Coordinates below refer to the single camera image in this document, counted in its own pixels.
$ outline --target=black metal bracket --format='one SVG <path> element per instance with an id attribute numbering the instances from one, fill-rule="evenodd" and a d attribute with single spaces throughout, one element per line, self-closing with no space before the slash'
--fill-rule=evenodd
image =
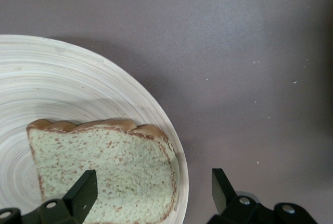
<path id="1" fill-rule="evenodd" d="M 0 209 L 0 224 L 82 224 L 96 199 L 96 171 L 87 170 L 62 199 L 49 200 L 23 216 L 18 208 Z"/>
<path id="2" fill-rule="evenodd" d="M 237 195 L 221 168 L 212 171 L 212 193 L 218 215 L 208 224 L 317 224 L 296 204 L 279 203 L 270 210 L 248 196 Z"/>

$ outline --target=screw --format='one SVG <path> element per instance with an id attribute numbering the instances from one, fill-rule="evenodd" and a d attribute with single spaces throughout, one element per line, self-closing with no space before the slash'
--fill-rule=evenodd
<path id="1" fill-rule="evenodd" d="M 290 205 L 283 205 L 282 209 L 284 211 L 286 211 L 287 213 L 289 213 L 289 214 L 294 214 L 295 213 L 295 209 Z"/>
<path id="2" fill-rule="evenodd" d="M 239 199 L 239 202 L 241 202 L 244 205 L 250 205 L 250 200 L 247 199 L 246 197 L 242 197 Z"/>

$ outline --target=bread slice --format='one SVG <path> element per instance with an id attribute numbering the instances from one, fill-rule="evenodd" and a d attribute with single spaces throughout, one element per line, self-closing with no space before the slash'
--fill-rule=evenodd
<path id="1" fill-rule="evenodd" d="M 85 170 L 98 198 L 85 223 L 160 223 L 177 198 L 174 149 L 157 127 L 131 120 L 75 125 L 40 119 L 27 127 L 42 200 L 65 194 Z"/>

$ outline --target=gray table surface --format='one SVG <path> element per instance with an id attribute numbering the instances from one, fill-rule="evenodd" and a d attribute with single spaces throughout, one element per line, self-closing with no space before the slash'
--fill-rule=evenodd
<path id="1" fill-rule="evenodd" d="M 331 223 L 332 16 L 333 0 L 0 0 L 0 34 L 93 50 L 148 89 L 187 158 L 185 224 L 216 213 L 213 167 Z"/>

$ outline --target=plate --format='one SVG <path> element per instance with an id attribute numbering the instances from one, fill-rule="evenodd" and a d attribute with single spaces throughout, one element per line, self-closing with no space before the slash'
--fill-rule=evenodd
<path id="1" fill-rule="evenodd" d="M 18 207 L 26 214 L 42 203 L 25 131 L 30 122 L 130 118 L 158 126 L 171 140 L 180 187 L 163 224 L 183 222 L 188 170 L 177 133 L 151 94 L 110 60 L 61 41 L 0 35 L 0 116 L 0 208 Z"/>

